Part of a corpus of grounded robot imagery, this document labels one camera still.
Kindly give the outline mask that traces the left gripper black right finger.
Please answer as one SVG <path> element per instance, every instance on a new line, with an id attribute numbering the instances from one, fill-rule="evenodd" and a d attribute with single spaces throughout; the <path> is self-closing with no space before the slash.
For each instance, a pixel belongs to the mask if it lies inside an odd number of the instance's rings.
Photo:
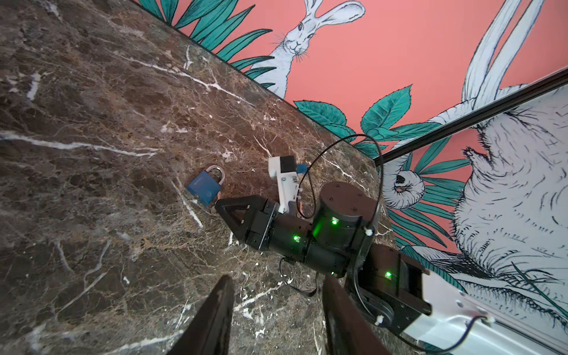
<path id="1" fill-rule="evenodd" d="M 329 354 L 390 354 L 333 276 L 322 285 Z"/>

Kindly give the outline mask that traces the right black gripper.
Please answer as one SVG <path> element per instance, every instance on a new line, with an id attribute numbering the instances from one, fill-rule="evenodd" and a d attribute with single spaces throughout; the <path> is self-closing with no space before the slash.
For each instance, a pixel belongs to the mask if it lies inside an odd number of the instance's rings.
<path id="1" fill-rule="evenodd" d="M 344 277 L 349 256 L 317 239 L 319 226 L 281 214 L 278 204 L 253 195 L 223 198 L 214 208 L 234 236 L 257 251 L 273 251 L 321 274 Z"/>

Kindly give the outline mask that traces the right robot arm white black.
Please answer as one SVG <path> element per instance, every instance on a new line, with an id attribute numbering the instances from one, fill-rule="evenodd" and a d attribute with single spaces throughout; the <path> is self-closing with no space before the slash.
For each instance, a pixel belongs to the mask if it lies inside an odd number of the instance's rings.
<path id="1" fill-rule="evenodd" d="M 487 306 L 390 246 L 376 244 L 378 203 L 356 186 L 325 184 L 312 221 L 253 195 L 215 208 L 241 242 L 322 275 L 344 278 L 368 322 L 430 354 L 565 354 L 553 340 Z"/>

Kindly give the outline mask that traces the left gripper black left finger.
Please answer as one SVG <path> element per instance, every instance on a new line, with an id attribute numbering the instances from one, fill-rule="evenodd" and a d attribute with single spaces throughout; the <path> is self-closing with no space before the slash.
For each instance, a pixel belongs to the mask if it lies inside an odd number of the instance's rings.
<path id="1" fill-rule="evenodd" d="M 234 282 L 223 275 L 167 354 L 228 354 L 234 299 Z"/>

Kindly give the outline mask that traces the right black frame post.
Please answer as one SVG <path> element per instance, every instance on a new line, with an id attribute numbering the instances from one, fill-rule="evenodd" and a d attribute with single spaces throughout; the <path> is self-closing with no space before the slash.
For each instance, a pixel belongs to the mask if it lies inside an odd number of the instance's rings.
<path id="1" fill-rule="evenodd" d="M 439 140 L 459 133 L 462 130 L 466 130 L 476 124 L 482 123 L 482 121 L 486 121 L 496 115 L 511 111 L 512 109 L 550 93 L 553 90 L 557 90 L 565 85 L 567 85 L 567 67 L 529 84 L 510 95 L 504 96 L 485 107 L 470 112 L 449 124 L 445 124 L 400 148 L 392 149 L 392 151 L 383 155 L 383 163 L 393 161 L 394 159 L 411 153 L 417 149 L 436 143 Z"/>

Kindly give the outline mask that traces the blue padlock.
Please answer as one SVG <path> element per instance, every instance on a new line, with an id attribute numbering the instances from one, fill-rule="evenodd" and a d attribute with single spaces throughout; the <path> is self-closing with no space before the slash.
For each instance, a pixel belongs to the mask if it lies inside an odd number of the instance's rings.
<path id="1" fill-rule="evenodd" d="M 216 180 L 212 171 L 220 173 L 220 180 Z M 203 206 L 210 206 L 218 199 L 223 183 L 226 179 L 226 173 L 219 165 L 211 165 L 204 171 L 200 172 L 187 186 L 186 190 L 194 196 L 198 203 Z"/>

